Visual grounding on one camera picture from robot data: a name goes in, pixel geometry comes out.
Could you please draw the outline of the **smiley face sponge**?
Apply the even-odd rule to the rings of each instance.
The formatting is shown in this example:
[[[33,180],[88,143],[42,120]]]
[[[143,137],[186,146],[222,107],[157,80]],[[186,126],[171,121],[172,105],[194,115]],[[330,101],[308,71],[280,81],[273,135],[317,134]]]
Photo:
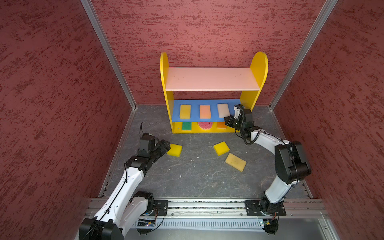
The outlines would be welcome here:
[[[213,122],[198,122],[198,126],[202,131],[210,131],[213,127]]]

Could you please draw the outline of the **green yellow sponge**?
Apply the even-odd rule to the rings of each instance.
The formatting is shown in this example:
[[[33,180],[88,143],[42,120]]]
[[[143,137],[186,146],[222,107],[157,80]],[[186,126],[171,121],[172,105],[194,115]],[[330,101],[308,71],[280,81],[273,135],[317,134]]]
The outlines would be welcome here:
[[[182,130],[183,131],[191,131],[192,130],[192,123],[191,122],[183,122]]]

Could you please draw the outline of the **bright yellow sponge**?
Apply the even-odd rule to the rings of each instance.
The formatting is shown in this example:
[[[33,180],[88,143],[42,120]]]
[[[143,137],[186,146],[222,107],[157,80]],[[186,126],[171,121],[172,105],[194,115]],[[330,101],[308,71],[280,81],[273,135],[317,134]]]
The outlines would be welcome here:
[[[224,155],[230,151],[230,148],[225,141],[215,144],[213,148],[218,156]]]
[[[180,157],[182,152],[183,146],[171,144],[171,149],[167,152],[167,155],[173,156],[173,157]]]

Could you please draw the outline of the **dark yellow sponge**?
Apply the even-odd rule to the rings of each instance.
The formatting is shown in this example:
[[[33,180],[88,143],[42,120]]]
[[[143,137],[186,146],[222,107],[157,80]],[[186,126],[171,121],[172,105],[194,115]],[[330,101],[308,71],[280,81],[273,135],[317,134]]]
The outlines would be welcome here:
[[[189,120],[191,118],[191,105],[180,105],[179,118],[181,120]]]

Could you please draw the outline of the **salmon pink sponge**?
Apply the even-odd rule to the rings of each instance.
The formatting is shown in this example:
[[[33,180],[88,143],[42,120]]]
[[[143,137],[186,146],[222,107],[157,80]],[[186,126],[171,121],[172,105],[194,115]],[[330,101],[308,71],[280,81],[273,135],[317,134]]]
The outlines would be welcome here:
[[[211,106],[200,105],[200,119],[208,120],[211,119]]]

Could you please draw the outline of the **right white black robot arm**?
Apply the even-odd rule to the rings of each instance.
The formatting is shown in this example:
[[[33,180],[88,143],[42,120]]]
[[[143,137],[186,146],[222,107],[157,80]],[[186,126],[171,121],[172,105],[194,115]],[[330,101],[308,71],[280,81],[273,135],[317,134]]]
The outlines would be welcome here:
[[[289,191],[312,173],[311,165],[302,143],[278,138],[255,126],[251,110],[241,104],[234,105],[234,111],[234,115],[224,117],[225,125],[235,129],[247,146],[257,144],[275,155],[277,176],[257,207],[263,215],[270,216],[283,207]]]

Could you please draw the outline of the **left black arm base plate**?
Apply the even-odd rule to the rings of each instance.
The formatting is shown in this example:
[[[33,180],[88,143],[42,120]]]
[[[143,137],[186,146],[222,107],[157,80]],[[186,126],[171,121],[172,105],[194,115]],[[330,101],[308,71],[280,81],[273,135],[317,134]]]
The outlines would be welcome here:
[[[149,201],[148,211],[144,216],[166,216],[168,205],[168,200],[151,200]]]

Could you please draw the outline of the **pale pink sponge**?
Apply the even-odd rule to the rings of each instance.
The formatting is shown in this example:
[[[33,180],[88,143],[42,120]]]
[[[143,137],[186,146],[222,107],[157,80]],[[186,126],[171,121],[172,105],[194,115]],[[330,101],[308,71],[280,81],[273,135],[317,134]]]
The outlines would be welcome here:
[[[217,104],[217,109],[220,119],[231,115],[228,104]]]

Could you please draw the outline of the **orange sponge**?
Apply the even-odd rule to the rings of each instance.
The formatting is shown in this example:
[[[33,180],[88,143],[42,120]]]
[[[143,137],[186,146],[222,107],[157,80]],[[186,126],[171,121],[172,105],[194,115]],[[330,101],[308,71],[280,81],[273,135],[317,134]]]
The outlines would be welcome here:
[[[225,124],[225,122],[217,122],[217,129],[225,130],[228,126]]]

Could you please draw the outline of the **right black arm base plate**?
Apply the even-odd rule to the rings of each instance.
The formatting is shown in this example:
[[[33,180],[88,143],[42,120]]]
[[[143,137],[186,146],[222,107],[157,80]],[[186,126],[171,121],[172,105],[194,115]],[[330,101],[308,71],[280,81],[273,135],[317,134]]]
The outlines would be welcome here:
[[[287,215],[284,202],[272,204],[268,199],[245,201],[245,209],[248,217],[285,217]]]

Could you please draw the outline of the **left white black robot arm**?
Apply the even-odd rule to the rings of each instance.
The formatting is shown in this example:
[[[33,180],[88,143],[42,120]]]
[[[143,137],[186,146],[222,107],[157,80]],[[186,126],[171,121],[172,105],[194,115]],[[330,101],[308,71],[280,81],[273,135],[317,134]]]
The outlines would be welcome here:
[[[125,162],[125,170],[106,203],[79,228],[81,240],[123,240],[139,219],[154,208],[152,193],[135,192],[153,163],[171,149],[166,140],[144,133],[136,155]]]

